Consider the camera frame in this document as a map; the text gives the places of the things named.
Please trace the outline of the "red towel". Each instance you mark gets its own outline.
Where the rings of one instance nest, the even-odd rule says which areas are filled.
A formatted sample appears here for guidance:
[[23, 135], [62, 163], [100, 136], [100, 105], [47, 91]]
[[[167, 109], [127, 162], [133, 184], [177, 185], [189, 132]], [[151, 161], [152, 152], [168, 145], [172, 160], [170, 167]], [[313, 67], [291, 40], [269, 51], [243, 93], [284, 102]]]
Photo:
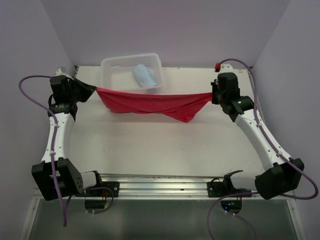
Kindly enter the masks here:
[[212, 93], [142, 94], [115, 91], [98, 87], [98, 96], [111, 112], [117, 114], [162, 114], [183, 123], [212, 100]]

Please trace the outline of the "light blue towel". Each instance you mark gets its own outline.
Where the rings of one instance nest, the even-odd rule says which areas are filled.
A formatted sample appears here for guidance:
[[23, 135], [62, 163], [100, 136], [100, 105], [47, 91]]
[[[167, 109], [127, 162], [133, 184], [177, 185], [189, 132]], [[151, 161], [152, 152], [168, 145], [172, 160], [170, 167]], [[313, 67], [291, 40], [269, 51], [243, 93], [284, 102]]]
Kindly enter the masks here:
[[154, 78], [151, 70], [143, 64], [136, 65], [133, 70], [134, 79], [142, 88], [151, 88], [157, 86], [157, 81]]

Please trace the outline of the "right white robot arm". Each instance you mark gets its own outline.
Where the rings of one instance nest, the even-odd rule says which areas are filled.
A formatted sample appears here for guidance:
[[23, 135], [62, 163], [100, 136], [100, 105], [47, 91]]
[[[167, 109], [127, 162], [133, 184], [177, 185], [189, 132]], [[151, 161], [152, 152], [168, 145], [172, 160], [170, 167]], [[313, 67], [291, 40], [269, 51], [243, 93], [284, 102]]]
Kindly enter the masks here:
[[304, 170], [300, 158], [293, 159], [281, 148], [270, 131], [261, 132], [265, 126], [259, 112], [254, 110], [254, 102], [249, 96], [242, 96], [238, 78], [233, 72], [219, 73], [212, 85], [212, 103], [220, 105], [223, 112], [246, 135], [255, 149], [264, 172], [252, 173], [237, 170], [224, 176], [223, 192], [235, 196], [240, 190], [257, 191], [269, 200], [295, 190]]

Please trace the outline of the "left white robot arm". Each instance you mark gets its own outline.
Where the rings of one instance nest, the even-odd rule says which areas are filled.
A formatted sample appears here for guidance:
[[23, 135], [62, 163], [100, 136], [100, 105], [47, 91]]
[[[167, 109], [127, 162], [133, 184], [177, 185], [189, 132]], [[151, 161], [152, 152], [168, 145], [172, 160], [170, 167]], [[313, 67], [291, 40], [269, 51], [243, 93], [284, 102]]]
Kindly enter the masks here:
[[69, 159], [77, 103], [86, 102], [96, 87], [68, 75], [57, 75], [49, 81], [52, 89], [48, 99], [49, 137], [41, 162], [32, 166], [31, 174], [47, 201], [56, 200], [59, 194], [78, 196], [85, 190], [99, 196], [104, 190], [100, 174], [96, 170], [79, 172]]

